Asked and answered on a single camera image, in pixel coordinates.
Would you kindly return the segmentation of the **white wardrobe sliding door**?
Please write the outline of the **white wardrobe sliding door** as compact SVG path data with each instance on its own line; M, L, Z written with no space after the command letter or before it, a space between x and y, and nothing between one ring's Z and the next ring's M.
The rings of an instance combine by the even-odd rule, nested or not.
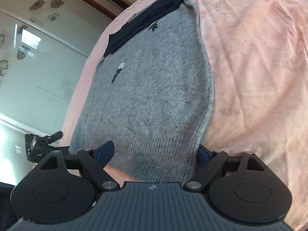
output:
M1 181L32 169L25 134L61 130L86 60L111 19L82 0L1 0Z

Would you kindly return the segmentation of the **grey navy knit sweater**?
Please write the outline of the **grey navy knit sweater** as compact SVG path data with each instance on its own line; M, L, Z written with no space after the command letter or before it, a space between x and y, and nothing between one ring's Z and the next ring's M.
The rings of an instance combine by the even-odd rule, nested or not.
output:
M196 6L157 0L109 36L69 150L112 141L112 167L144 182L185 183L214 97Z

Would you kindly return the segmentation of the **pink bed sheet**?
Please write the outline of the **pink bed sheet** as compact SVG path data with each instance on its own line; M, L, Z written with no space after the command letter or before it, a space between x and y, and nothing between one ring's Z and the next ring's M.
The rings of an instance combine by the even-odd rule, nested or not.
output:
M109 36L156 1L137 0L104 30L74 91L62 145L70 147ZM287 223L307 230L307 0L191 1L215 95L199 145L255 153L292 193ZM120 183L135 178L111 164L106 169Z

